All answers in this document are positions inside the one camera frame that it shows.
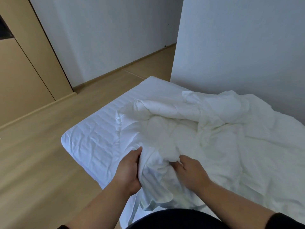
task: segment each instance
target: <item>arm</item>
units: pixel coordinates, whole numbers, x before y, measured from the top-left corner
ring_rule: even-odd
[[[129,197],[137,193],[141,184],[137,177],[142,148],[130,151],[120,162],[108,186],[96,196],[66,226],[70,229],[113,229]]]
[[[232,229],[264,229],[275,214],[259,204],[239,196],[212,182],[200,162],[181,155],[171,165],[181,182]]]

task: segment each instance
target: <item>white fitted sheet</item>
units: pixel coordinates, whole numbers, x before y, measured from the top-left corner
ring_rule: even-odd
[[[175,96],[184,90],[187,89],[151,76],[66,131],[61,138],[62,145],[105,188],[109,182],[106,168],[112,158],[116,111],[134,99]]]

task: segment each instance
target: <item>crumpled white fabric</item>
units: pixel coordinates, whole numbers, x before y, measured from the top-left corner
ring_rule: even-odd
[[[116,113],[112,177],[120,160],[139,146],[142,189],[124,209],[129,223],[139,206],[215,216],[169,165],[180,154],[197,159],[226,189],[305,223],[305,127],[254,95],[183,91],[130,102]]]

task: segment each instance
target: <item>wooden floor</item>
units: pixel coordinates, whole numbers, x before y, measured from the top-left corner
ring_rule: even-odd
[[[61,135],[149,76],[170,80],[175,46],[0,130],[0,229],[55,229],[100,191]]]

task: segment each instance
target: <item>gray wall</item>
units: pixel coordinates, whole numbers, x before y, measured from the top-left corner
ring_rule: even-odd
[[[305,123],[305,0],[184,0],[171,82],[253,93]]]
[[[183,0],[30,0],[74,87],[177,41]]]

